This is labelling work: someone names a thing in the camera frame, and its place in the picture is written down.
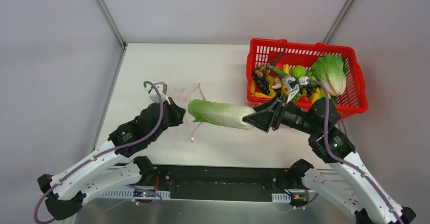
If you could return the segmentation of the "clear zip top bag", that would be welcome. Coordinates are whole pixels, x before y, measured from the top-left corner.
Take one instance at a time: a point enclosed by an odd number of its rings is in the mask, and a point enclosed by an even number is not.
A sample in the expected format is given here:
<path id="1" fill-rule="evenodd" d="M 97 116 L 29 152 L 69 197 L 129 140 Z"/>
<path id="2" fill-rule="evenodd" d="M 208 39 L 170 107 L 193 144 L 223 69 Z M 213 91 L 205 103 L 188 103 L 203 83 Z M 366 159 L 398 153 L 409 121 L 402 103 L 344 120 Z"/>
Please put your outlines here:
<path id="1" fill-rule="evenodd" d="M 196 141 L 196 131 L 202 123 L 194 122 L 195 118 L 189 113 L 188 105 L 195 99 L 206 100 L 201 88 L 201 83 L 169 84 L 167 96 L 171 97 L 177 106 L 186 110 L 183 123 L 168 129 L 168 138 L 176 141 L 194 143 Z"/>

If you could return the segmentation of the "white green napa cabbage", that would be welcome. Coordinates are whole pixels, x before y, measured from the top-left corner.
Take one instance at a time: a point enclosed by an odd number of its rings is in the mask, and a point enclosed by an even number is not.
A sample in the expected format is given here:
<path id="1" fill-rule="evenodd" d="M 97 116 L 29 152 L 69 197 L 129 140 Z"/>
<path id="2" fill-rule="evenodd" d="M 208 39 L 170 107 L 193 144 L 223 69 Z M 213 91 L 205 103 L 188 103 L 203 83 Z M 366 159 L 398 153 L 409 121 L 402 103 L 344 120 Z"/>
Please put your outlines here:
<path id="1" fill-rule="evenodd" d="M 195 118 L 194 122 L 243 130 L 251 130 L 253 126 L 244 123 L 242 118 L 256 112 L 249 106 L 198 99 L 189 103 L 188 110 Z"/>

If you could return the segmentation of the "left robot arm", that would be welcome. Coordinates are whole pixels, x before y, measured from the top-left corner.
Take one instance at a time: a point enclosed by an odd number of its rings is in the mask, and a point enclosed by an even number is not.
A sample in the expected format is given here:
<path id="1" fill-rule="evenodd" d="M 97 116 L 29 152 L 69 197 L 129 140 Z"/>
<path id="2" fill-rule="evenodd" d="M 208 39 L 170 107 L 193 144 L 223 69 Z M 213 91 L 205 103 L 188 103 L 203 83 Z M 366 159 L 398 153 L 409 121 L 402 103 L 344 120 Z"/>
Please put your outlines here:
<path id="1" fill-rule="evenodd" d="M 33 212 L 36 223 L 42 203 L 53 220 L 64 220 L 98 196 L 126 185 L 150 185 L 155 167 L 148 157 L 133 157 L 146 149 L 169 127 L 183 123 L 186 110 L 172 98 L 152 103 L 133 120 L 120 125 L 91 154 L 71 168 L 56 174 L 43 174 L 38 184 L 43 196 Z"/>

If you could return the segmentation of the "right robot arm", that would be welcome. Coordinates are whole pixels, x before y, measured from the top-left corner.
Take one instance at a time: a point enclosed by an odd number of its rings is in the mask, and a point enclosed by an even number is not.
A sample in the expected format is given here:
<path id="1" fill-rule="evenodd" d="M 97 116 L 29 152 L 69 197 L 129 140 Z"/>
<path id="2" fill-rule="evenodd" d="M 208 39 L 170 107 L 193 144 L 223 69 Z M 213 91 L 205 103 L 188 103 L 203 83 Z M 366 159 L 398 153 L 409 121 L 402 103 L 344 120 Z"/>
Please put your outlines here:
<path id="1" fill-rule="evenodd" d="M 255 112 L 244 116 L 243 122 L 264 132 L 279 125 L 309 134 L 309 146 L 348 185 L 344 189 L 328 179 L 309 162 L 299 159 L 288 169 L 290 186 L 302 186 L 315 191 L 331 202 L 354 223 L 411 223 L 416 213 L 401 206 L 369 172 L 355 146 L 338 128 L 340 115 L 333 102 L 317 100 L 307 112 L 293 102 L 279 98 L 257 106 Z"/>

